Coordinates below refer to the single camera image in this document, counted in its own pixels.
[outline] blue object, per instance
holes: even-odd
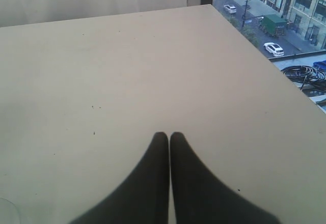
[[[313,67],[317,70],[324,70],[326,71],[326,60],[324,61],[319,61],[319,62],[314,62]]]

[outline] black cable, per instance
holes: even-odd
[[[291,81],[310,84],[315,90],[326,92],[326,71],[317,70],[311,66],[289,66],[282,70]]]

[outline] white desk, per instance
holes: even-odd
[[[212,6],[1,28],[0,53],[0,197],[22,224],[95,205],[156,131],[283,223],[326,222],[325,114]]]

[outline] sidewalk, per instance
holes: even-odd
[[[239,5],[245,5],[246,0],[234,0]],[[267,14],[276,14],[281,17],[281,13],[272,9],[270,6],[266,5],[260,0],[249,0],[248,4],[250,5],[250,9],[247,10],[253,16],[267,15]],[[291,43],[296,49],[300,52],[314,52],[317,49],[311,45],[308,41],[302,39],[297,33],[292,30],[287,30],[286,36],[281,37],[287,42]]]

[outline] road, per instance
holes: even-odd
[[[238,3],[236,3],[234,0],[213,0],[213,6],[219,12],[226,13],[223,8],[223,5],[226,5],[226,4],[233,4],[236,7],[237,12],[233,16],[239,21],[239,27],[241,28],[242,15],[245,12],[245,10],[244,10],[245,8],[242,7],[241,5],[239,5]],[[246,17],[250,18],[250,17],[253,17],[253,15],[247,11]],[[267,52],[266,50],[264,50],[263,44],[266,42],[278,43],[284,49],[285,55],[301,53],[301,51],[299,51],[296,47],[294,47],[291,43],[289,43],[287,40],[283,39],[282,37],[274,38],[274,37],[270,37],[269,35],[264,34],[261,30],[258,29],[258,19],[257,18],[252,19],[251,23],[246,23],[245,25],[249,25],[254,30],[254,32],[256,33],[256,36],[258,38],[258,41],[259,41],[258,49],[267,58],[272,58],[273,55],[270,54],[269,52]]]

